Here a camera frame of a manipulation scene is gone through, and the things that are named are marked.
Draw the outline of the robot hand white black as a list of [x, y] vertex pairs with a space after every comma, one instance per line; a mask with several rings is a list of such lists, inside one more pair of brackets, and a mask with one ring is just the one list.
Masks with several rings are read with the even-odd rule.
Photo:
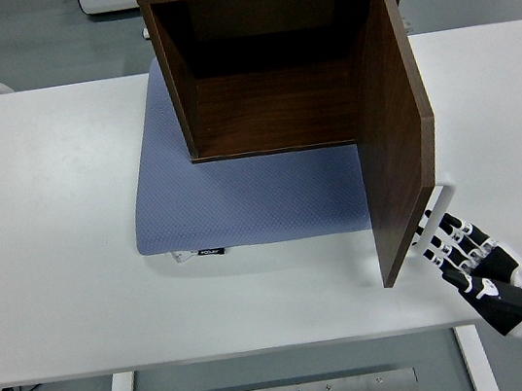
[[445, 213], [423, 256], [441, 277], [502, 336], [522, 340], [522, 261], [476, 225]]

